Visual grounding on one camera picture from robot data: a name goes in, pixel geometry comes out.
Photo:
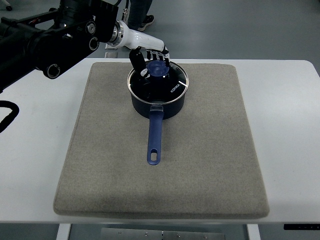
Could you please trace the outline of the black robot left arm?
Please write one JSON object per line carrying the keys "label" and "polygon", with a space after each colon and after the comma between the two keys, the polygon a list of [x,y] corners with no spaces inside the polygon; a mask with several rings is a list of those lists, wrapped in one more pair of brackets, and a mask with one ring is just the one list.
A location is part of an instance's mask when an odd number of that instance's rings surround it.
{"label": "black robot left arm", "polygon": [[0,20],[0,89],[33,70],[56,79],[100,43],[111,40],[118,4],[104,0],[62,0],[59,8],[23,19]]}

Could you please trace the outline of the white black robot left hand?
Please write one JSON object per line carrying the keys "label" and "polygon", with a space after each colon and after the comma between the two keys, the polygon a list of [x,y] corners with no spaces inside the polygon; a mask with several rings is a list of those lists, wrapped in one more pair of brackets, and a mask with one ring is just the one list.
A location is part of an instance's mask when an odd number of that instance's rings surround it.
{"label": "white black robot left hand", "polygon": [[161,39],[130,29],[124,21],[115,22],[112,37],[107,44],[114,48],[130,49],[129,59],[133,69],[144,78],[148,78],[150,73],[141,49],[146,50],[148,60],[161,60],[166,67],[170,66],[170,54]]}

